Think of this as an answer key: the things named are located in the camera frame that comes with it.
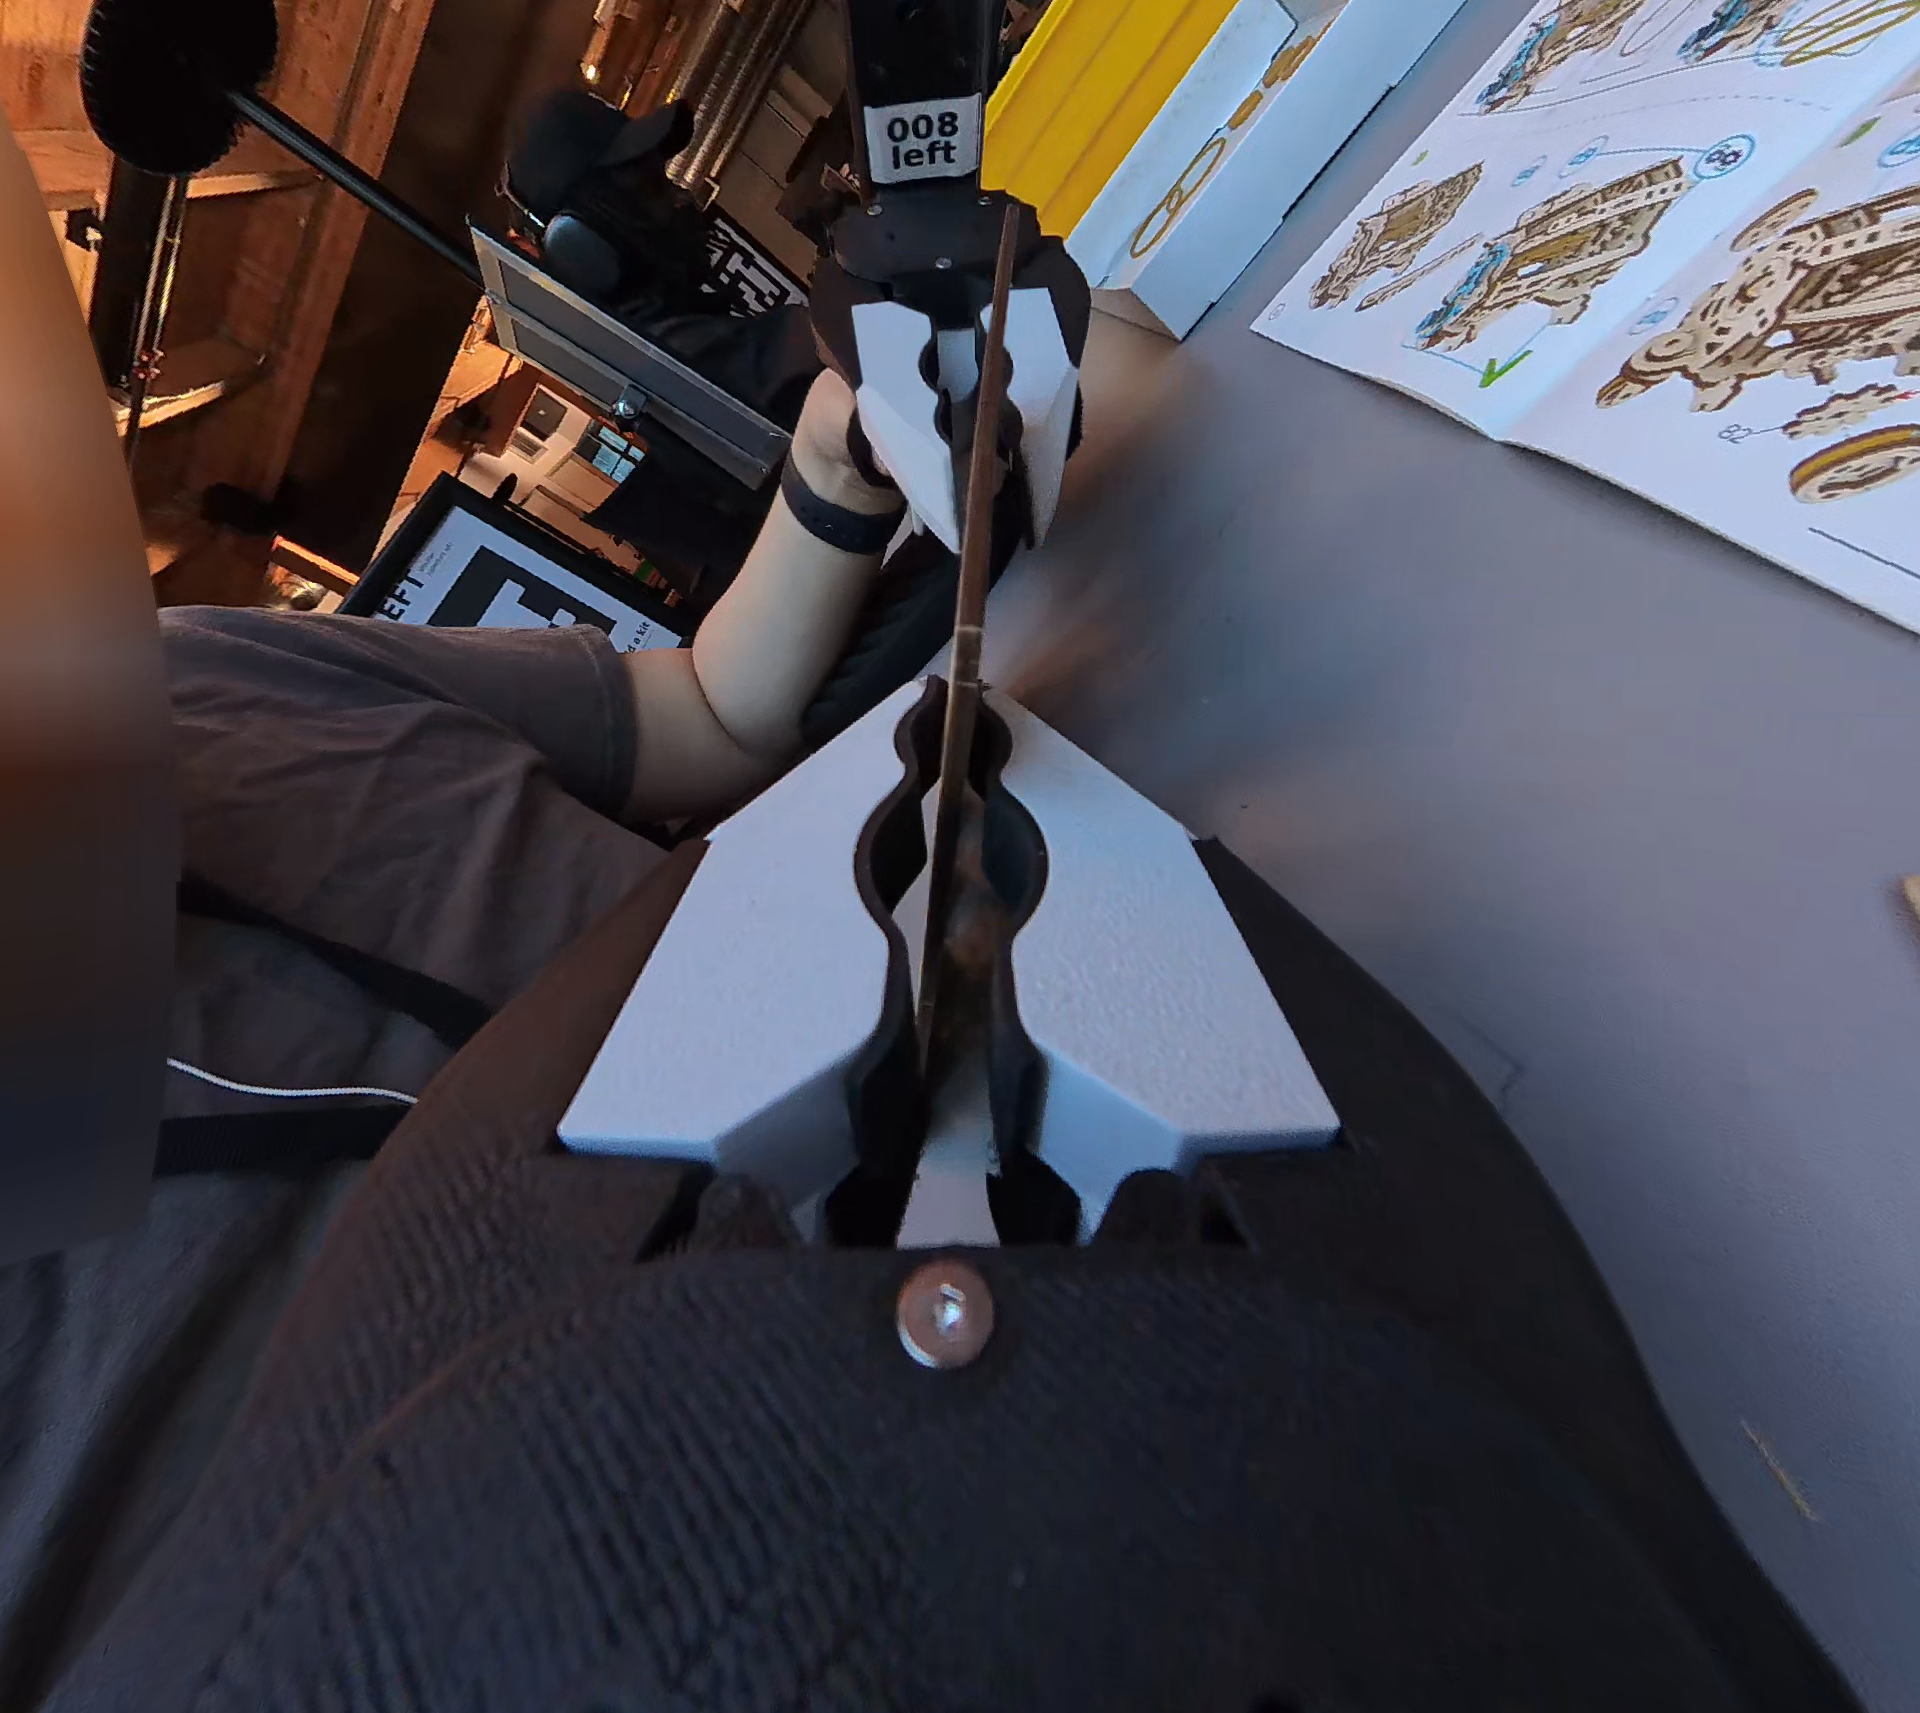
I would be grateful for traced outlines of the framed marker sign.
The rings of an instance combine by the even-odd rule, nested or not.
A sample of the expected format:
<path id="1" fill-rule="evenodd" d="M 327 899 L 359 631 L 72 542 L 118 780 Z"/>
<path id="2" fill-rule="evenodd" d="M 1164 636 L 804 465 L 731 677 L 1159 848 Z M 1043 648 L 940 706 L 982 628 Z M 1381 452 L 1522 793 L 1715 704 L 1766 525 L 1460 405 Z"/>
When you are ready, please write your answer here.
<path id="1" fill-rule="evenodd" d="M 337 612 L 410 626 L 585 626 L 618 651 L 682 646 L 686 606 L 595 551 L 450 475 L 434 481 Z"/>

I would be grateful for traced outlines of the person's left forearm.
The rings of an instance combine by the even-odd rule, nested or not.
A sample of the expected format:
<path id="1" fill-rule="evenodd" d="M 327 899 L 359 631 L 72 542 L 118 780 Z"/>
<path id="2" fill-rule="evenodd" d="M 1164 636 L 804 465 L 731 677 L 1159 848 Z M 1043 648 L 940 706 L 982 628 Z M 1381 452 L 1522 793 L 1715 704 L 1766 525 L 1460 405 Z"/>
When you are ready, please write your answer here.
<path id="1" fill-rule="evenodd" d="M 622 657 L 636 730 L 626 821 L 709 823 L 777 780 L 880 569 L 775 502 L 692 642 Z"/>

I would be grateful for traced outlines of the black round disc with pole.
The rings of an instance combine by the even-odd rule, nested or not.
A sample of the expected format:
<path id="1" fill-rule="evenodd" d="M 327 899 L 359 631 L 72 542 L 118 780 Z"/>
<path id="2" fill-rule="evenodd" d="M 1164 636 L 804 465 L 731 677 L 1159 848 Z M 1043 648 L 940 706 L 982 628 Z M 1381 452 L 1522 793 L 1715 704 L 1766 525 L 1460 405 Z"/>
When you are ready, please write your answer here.
<path id="1" fill-rule="evenodd" d="M 276 56 L 276 0 L 94 0 L 78 66 L 84 114 L 118 163 L 166 178 L 207 171 L 247 124 L 482 287 L 468 240 L 265 99 Z"/>

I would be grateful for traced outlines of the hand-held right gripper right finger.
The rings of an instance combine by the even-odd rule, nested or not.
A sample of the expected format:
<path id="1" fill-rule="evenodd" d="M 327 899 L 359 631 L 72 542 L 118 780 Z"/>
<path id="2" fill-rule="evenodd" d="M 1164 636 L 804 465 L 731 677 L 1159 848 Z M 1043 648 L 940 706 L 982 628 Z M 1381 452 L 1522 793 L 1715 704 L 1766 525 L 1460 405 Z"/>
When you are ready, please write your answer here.
<path id="1" fill-rule="evenodd" d="M 1331 1147 L 1334 1106 L 1187 831 L 1003 695 L 978 727 L 1021 1041 L 993 1104 L 1014 1198 L 1085 1246 L 1136 1174 Z"/>

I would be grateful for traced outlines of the black office chair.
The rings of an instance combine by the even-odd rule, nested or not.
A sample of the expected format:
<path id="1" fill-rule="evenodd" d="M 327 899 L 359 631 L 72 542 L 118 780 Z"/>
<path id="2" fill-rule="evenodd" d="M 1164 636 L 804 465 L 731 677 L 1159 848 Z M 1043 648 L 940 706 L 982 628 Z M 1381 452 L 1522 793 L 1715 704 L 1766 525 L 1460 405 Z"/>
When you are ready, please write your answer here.
<path id="1" fill-rule="evenodd" d="M 558 285 L 606 309 L 704 294 L 708 224 L 665 171 L 692 118 L 677 101 L 626 116 L 581 88 L 533 106 L 498 189 Z"/>

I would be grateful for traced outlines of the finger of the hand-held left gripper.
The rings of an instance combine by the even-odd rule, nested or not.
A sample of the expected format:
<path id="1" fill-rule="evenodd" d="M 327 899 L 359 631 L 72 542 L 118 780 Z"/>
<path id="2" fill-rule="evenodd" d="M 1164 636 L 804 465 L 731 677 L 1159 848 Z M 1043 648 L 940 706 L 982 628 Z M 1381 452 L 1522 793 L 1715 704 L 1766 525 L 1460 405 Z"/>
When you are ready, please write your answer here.
<path id="1" fill-rule="evenodd" d="M 1080 371 L 1043 287 L 1014 287 L 1005 304 L 998 460 L 1014 528 L 1040 548 L 1053 523 L 1080 408 Z"/>
<path id="2" fill-rule="evenodd" d="M 962 548 L 949 435 L 942 431 L 942 383 L 968 398 L 968 328 L 936 327 L 902 304 L 849 309 L 858 358 L 856 408 L 876 462 L 891 476 L 918 528 Z"/>

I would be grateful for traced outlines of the black white marker board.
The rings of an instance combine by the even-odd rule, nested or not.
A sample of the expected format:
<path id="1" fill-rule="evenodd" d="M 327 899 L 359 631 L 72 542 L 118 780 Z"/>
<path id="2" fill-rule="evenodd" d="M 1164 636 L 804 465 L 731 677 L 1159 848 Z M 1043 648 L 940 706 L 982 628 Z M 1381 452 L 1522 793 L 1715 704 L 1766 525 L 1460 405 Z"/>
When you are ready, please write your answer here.
<path id="1" fill-rule="evenodd" d="M 708 211 L 702 218 L 709 297 L 738 316 L 806 304 L 804 285 L 725 213 Z"/>

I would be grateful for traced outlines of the grey rectangular panel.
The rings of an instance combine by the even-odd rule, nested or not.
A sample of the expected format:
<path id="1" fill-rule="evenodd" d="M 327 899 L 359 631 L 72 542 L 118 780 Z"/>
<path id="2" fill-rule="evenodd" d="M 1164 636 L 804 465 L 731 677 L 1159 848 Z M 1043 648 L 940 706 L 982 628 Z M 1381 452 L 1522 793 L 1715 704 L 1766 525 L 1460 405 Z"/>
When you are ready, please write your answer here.
<path id="1" fill-rule="evenodd" d="M 606 420 L 677 441 L 756 490 L 789 449 L 789 435 L 654 340 L 564 289 L 483 224 L 468 224 L 500 345 L 564 383 Z"/>

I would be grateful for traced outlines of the printed instruction booklet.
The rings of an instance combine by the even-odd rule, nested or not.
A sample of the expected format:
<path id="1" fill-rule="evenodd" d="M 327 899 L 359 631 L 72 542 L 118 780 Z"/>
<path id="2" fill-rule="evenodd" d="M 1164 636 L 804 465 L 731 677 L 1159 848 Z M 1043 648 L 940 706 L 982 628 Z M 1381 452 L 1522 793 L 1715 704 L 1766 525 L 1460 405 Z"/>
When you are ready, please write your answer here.
<path id="1" fill-rule="evenodd" d="M 1254 320 L 1916 633 L 1917 0 L 1538 0 Z"/>

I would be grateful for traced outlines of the person's left hand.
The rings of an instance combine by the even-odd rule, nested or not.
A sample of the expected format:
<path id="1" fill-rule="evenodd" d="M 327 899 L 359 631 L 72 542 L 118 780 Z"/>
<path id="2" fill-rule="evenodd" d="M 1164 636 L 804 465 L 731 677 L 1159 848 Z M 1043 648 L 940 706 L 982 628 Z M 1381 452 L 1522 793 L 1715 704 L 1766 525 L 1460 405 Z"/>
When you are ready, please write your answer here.
<path id="1" fill-rule="evenodd" d="M 897 515 L 903 499 L 868 441 L 854 389 L 832 368 L 809 385 L 789 441 L 809 492 L 856 515 Z"/>

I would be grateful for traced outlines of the white cardboard box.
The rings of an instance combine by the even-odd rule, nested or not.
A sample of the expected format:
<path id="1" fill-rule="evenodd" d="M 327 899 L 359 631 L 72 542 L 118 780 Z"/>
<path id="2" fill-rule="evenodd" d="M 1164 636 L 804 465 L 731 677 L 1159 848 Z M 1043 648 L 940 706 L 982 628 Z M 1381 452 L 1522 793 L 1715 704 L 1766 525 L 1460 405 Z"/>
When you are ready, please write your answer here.
<path id="1" fill-rule="evenodd" d="M 1091 309 L 1179 340 L 1466 0 L 1236 0 L 1067 237 Z"/>

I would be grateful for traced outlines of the laser-cut wooden parts sheet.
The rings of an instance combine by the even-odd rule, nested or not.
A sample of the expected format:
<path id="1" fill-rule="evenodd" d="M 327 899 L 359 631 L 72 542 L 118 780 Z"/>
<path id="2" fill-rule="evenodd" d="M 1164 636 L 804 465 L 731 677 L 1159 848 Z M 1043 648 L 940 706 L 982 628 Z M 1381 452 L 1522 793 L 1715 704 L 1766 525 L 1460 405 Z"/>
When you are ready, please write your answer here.
<path id="1" fill-rule="evenodd" d="M 978 354 L 968 427 L 968 471 L 962 500 L 962 551 L 958 555 L 956 611 L 945 678 L 940 766 L 934 798 L 932 845 L 925 873 L 923 958 L 918 1005 L 919 1073 L 925 1102 L 936 1102 L 962 1058 L 966 1023 L 962 981 L 978 967 L 982 942 L 975 929 L 993 917 L 978 908 L 971 884 L 982 842 L 978 793 L 971 783 L 973 747 L 982 700 L 983 622 L 993 555 L 993 506 L 998 478 L 998 427 L 1003 398 L 1003 331 L 1017 258 L 1020 213 L 1007 207 L 995 252 L 988 325 Z"/>

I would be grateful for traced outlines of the black wristband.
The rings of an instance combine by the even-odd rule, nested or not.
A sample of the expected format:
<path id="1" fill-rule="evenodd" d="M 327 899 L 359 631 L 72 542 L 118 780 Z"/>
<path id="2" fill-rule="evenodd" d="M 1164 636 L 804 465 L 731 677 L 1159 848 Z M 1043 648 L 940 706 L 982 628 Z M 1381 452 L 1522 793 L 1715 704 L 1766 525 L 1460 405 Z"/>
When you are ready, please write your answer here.
<path id="1" fill-rule="evenodd" d="M 903 515 L 903 500 L 883 510 L 854 510 L 826 500 L 804 481 L 794 452 L 788 452 L 780 471 L 780 500 L 806 534 L 854 557 L 883 555 Z"/>

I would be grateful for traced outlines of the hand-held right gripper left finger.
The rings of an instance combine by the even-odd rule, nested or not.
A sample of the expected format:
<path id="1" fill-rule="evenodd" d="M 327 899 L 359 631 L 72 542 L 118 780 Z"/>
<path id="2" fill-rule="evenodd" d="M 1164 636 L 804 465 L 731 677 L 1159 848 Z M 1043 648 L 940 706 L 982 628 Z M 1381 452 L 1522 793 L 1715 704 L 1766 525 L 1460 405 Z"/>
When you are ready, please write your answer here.
<path id="1" fill-rule="evenodd" d="M 725 818 L 558 1126 L 895 1246 L 925 1139 L 905 941 L 945 683 L 914 678 Z"/>

